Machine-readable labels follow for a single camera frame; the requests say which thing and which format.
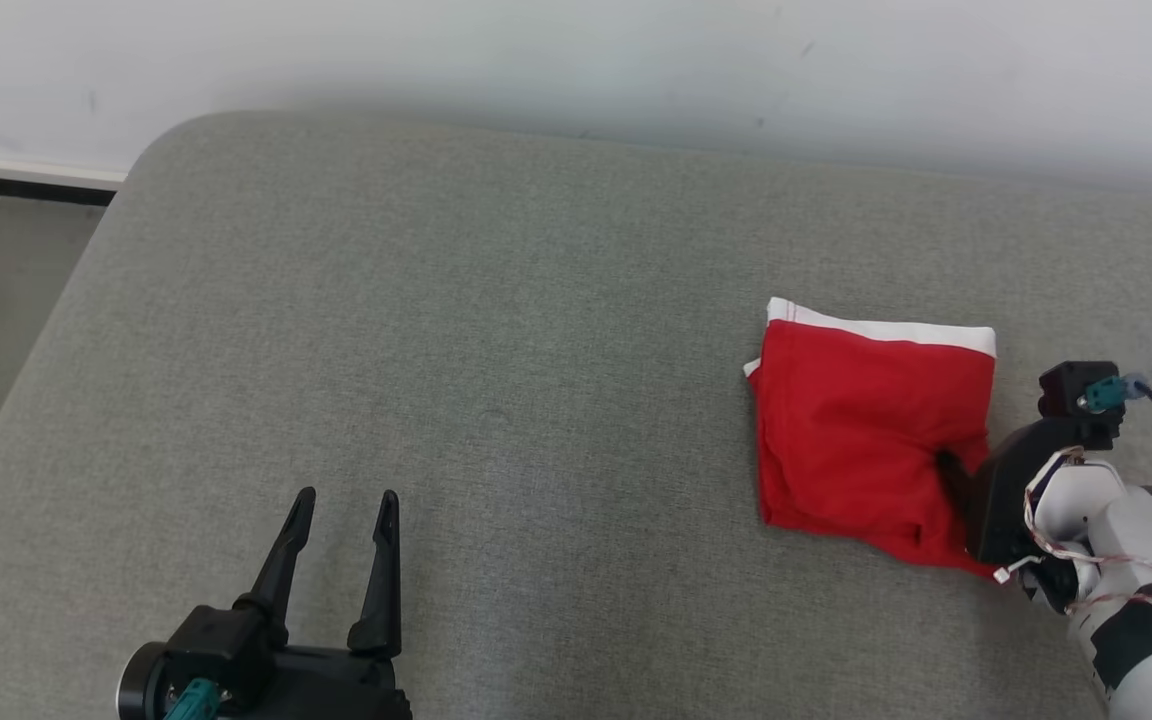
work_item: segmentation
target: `white wall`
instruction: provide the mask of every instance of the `white wall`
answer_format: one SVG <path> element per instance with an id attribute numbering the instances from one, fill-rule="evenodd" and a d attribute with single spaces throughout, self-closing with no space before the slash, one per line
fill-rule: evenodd
<path id="1" fill-rule="evenodd" d="M 1152 188 L 1152 0 L 0 0 L 0 172 L 115 181 L 217 109 Z"/>

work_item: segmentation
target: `teal connector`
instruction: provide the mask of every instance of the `teal connector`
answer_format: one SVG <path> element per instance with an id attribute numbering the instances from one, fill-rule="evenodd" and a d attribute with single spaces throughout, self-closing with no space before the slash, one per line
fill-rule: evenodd
<path id="1" fill-rule="evenodd" d="M 220 712 L 220 688 L 211 680 L 194 679 L 166 720 L 217 720 Z"/>
<path id="2" fill-rule="evenodd" d="M 1090 384 L 1087 392 L 1079 397 L 1079 407 L 1089 414 L 1105 414 L 1106 410 L 1123 407 L 1126 401 L 1128 401 L 1128 382 L 1123 378 L 1112 376 Z"/>

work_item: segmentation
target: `red cloth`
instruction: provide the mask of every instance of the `red cloth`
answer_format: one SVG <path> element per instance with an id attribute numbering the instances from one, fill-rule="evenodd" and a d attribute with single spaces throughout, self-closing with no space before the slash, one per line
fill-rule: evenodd
<path id="1" fill-rule="evenodd" d="M 988 454 L 993 365 L 990 328 L 849 323 L 773 300 L 746 366 L 763 520 L 988 577 L 934 457 L 952 450 L 973 471 Z"/>

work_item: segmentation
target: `gray sofa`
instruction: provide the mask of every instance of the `gray sofa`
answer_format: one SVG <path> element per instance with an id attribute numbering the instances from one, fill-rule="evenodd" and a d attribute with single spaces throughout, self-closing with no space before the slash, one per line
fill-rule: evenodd
<path id="1" fill-rule="evenodd" d="M 1015 589 L 763 526 L 768 296 L 998 331 L 992 429 L 1063 359 L 1152 378 L 1152 200 L 285 114 L 158 141 L 0 414 L 0 720 L 123 661 L 319 507 L 294 642 L 403 502 L 417 717 L 1096 717 Z M 1114 460 L 1152 483 L 1152 415 Z"/>

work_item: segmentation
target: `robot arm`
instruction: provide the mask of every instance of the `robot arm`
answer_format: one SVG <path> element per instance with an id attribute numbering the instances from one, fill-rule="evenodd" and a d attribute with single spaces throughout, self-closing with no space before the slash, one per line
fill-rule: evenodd
<path id="1" fill-rule="evenodd" d="M 195 607 L 168 642 L 134 653 L 120 720 L 411 720 L 391 662 L 402 651 L 397 495 L 385 491 L 380 502 L 366 598 L 342 650 L 287 644 L 291 575 L 312 516 L 314 488 L 303 488 L 251 592 L 229 611 Z"/>
<path id="2" fill-rule="evenodd" d="M 1111 720 L 1152 720 L 1152 487 L 1128 487 L 1107 462 L 1083 457 L 1119 434 L 1123 404 L 1087 403 L 1108 378 L 1117 380 L 1109 363 L 1051 370 L 1043 419 L 1007 438 L 973 478 L 950 467 L 946 482 L 968 550 L 1069 616 Z"/>

